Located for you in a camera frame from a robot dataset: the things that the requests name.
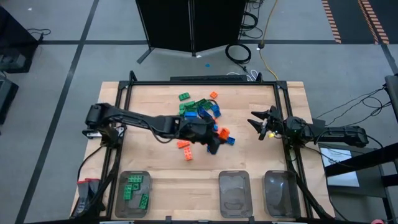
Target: clear plastic container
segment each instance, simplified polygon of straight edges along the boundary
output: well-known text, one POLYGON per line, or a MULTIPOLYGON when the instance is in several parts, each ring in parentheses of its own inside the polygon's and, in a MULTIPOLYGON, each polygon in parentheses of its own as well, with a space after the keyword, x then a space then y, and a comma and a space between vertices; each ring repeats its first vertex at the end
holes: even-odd
POLYGON ((275 218, 299 218, 299 193, 293 172, 269 170, 262 181, 264 210, 275 218))

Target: green lego brick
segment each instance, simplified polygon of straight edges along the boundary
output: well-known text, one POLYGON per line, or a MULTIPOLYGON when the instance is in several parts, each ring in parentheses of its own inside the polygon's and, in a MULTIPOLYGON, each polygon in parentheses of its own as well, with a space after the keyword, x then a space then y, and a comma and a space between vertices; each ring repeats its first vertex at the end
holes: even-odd
POLYGON ((129 177, 129 183, 141 183, 142 176, 141 175, 131 175, 129 177))
POLYGON ((124 191, 127 191, 127 190, 131 191, 131 189, 132 189, 131 184, 126 184, 126 186, 124 186, 124 191))
POLYGON ((139 183, 132 184, 132 190, 139 190, 139 183))
POLYGON ((211 106, 213 106, 213 104, 212 104, 210 101, 207 101, 206 103, 204 103, 204 104, 202 105, 202 107, 203 107, 205 110, 210 109, 211 106))
POLYGON ((185 108, 192 107, 193 105, 195 105, 195 102, 194 102, 194 101, 189 101, 188 103, 184 103, 184 107, 185 107, 185 108))
POLYGON ((127 184, 126 186, 124 186, 124 194, 123 194, 124 200, 131 200, 131 189, 132 189, 131 184, 127 184))
POLYGON ((196 108, 187 108, 185 109, 186 112, 196 112, 197 109, 196 108))
POLYGON ((149 196, 147 194, 142 194, 141 201, 139 202, 139 208, 144 209, 144 210, 147 209, 148 200, 149 200, 149 196))
POLYGON ((178 96, 178 98, 180 99, 180 101, 189 99, 191 96, 189 95, 189 93, 182 93, 178 96))
POLYGON ((201 100, 197 101, 197 102, 195 103, 195 105, 196 105, 196 106, 201 106, 201 105, 205 104, 206 102, 207 102, 206 99, 201 99, 201 100))

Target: orange striped tape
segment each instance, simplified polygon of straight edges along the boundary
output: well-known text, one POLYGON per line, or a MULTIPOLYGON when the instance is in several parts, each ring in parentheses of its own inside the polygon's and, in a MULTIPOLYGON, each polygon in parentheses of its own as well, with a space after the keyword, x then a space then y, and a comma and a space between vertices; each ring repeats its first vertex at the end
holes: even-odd
MULTIPOLYGON (((376 32, 380 35, 380 38, 383 41, 383 43, 390 44, 388 36, 387 36, 386 32, 384 31, 383 26, 379 22, 379 19, 377 19, 377 15, 374 13, 370 2, 368 0, 358 0, 358 2, 359 2, 359 5, 361 6, 361 8, 363 8, 363 7, 365 8, 365 11, 367 12, 369 17, 371 18, 371 21, 372 21, 373 25, 376 28, 376 32)), ((364 15, 364 16, 365 16, 368 24, 370 25, 368 17, 366 15, 364 15)), ((371 28, 371 32, 374 33, 374 30, 371 27, 371 25, 370 25, 369 28, 371 28)))
POLYGON ((364 6, 363 6, 362 3, 361 3, 361 0, 358 0, 358 4, 359 4, 359 7, 361 8, 361 11, 362 11, 362 13, 363 13, 363 16, 364 16, 365 19, 366 19, 366 22, 368 23, 369 30, 371 31, 371 33, 372 33, 372 35, 373 35, 374 44, 379 44, 379 39, 377 38, 377 35, 376 35, 376 33, 374 32, 374 29, 373 29, 373 27, 372 27, 371 21, 369 20, 368 16, 366 15, 366 11, 365 11, 364 6))
POLYGON ((330 25, 333 37, 335 38, 335 41, 337 43, 341 44, 340 33, 338 32, 338 29, 337 29, 337 26, 336 26, 336 23, 335 23, 335 19, 333 18, 333 14, 331 13, 328 1, 327 0, 322 0, 322 5, 323 5, 323 8, 325 10, 326 16, 328 18, 329 25, 330 25))

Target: lego brick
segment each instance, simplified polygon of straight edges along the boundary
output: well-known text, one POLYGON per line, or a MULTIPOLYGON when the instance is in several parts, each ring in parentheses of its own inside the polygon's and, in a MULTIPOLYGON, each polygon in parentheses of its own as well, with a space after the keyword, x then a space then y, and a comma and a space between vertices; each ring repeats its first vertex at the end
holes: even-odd
POLYGON ((130 193, 125 192, 124 195, 123 195, 123 199, 124 200, 131 200, 131 192, 130 193))
POLYGON ((179 140, 179 141, 177 141, 177 147, 180 149, 180 148, 183 148, 183 147, 185 147, 185 146, 189 146, 190 145, 190 142, 189 141, 184 141, 184 140, 179 140))
POLYGON ((186 108, 185 111, 186 112, 196 112, 197 109, 196 108, 186 108))
POLYGON ((228 137, 228 139, 226 139, 226 143, 233 146, 235 144, 235 138, 228 137))
POLYGON ((222 140, 227 140, 229 136, 229 130, 227 128, 223 128, 218 136, 218 138, 222 140))
POLYGON ((139 183, 133 183, 132 184, 132 190, 139 190, 140 184, 139 183))
POLYGON ((195 105, 194 101, 189 101, 188 103, 184 103, 184 107, 186 108, 193 107, 193 105, 195 105))
POLYGON ((142 176, 141 175, 131 175, 129 177, 129 183, 141 183, 142 176))
POLYGON ((212 118, 212 115, 207 113, 207 111, 205 111, 205 109, 203 109, 203 107, 199 107, 198 109, 198 114, 201 118, 212 118))
POLYGON ((211 106, 213 106, 213 104, 212 104, 210 101, 207 101, 206 103, 202 104, 202 107, 203 107, 205 110, 210 109, 211 106))
POLYGON ((192 119, 192 118, 196 118, 198 116, 198 114, 196 112, 185 112, 185 118, 187 119, 192 119))
POLYGON ((213 106, 211 106, 211 108, 210 108, 212 111, 219 111, 220 110, 220 107, 218 106, 218 105, 213 105, 213 106))
POLYGON ((132 184, 126 184, 126 186, 124 186, 124 191, 131 191, 132 190, 132 184))
POLYGON ((218 118, 219 116, 221 116, 221 112, 220 112, 220 111, 214 111, 213 114, 214 114, 214 116, 215 116, 216 118, 218 118))
POLYGON ((191 96, 189 95, 189 93, 182 93, 178 96, 178 98, 180 99, 180 101, 189 99, 191 96))
POLYGON ((203 105, 203 104, 206 103, 206 102, 207 102, 206 99, 201 99, 201 100, 197 101, 195 104, 196 104, 197 106, 201 106, 201 105, 203 105))
POLYGON ((215 91, 212 91, 212 92, 210 93, 210 96, 211 96, 213 99, 215 99, 215 98, 218 96, 218 93, 216 93, 215 91))
POLYGON ((142 194, 141 200, 139 202, 139 208, 143 210, 147 209, 148 201, 149 201, 149 196, 147 194, 142 194))
POLYGON ((190 147, 185 147, 184 148, 184 155, 185 155, 185 160, 190 161, 192 160, 192 152, 190 147))

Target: black partition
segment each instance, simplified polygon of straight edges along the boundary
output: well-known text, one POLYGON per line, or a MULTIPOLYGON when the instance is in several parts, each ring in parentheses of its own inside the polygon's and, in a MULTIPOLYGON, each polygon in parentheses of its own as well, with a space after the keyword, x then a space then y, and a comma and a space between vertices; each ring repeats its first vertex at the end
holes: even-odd
POLYGON ((238 40, 246 0, 136 0, 149 47, 196 52, 238 40))

